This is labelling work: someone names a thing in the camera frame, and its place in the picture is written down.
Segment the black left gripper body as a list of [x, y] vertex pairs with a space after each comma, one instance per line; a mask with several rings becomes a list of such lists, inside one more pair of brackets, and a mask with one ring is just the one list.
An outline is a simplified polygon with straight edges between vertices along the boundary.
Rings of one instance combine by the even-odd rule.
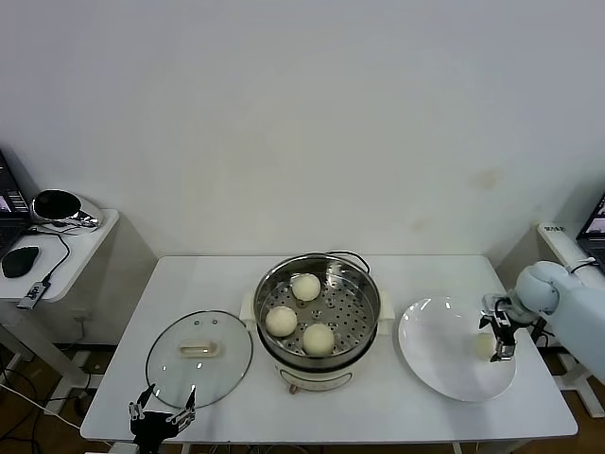
[[176, 437], [180, 433], [180, 424], [171, 423], [172, 417], [176, 414], [144, 411], [143, 419], [130, 420], [130, 432], [134, 435], [133, 442], [138, 447], [159, 447], [166, 439]]

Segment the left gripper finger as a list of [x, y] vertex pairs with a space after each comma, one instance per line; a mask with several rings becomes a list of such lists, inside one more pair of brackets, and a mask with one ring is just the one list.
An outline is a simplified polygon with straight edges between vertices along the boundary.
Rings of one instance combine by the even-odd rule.
[[155, 384], [152, 383], [139, 395], [136, 401], [129, 402], [129, 414], [131, 421], [136, 421], [145, 417], [144, 409], [149, 398], [153, 395], [154, 390]]
[[191, 391], [185, 402], [184, 408], [172, 417], [172, 424], [191, 424], [196, 413], [196, 385], [191, 386]]

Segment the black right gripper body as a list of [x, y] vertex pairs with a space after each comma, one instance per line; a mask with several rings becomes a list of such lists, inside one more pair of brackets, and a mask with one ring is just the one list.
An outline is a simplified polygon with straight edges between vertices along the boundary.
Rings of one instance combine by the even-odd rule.
[[493, 312], [492, 330], [497, 344], [515, 345], [515, 333], [519, 327], [519, 323], [512, 320], [506, 311]]

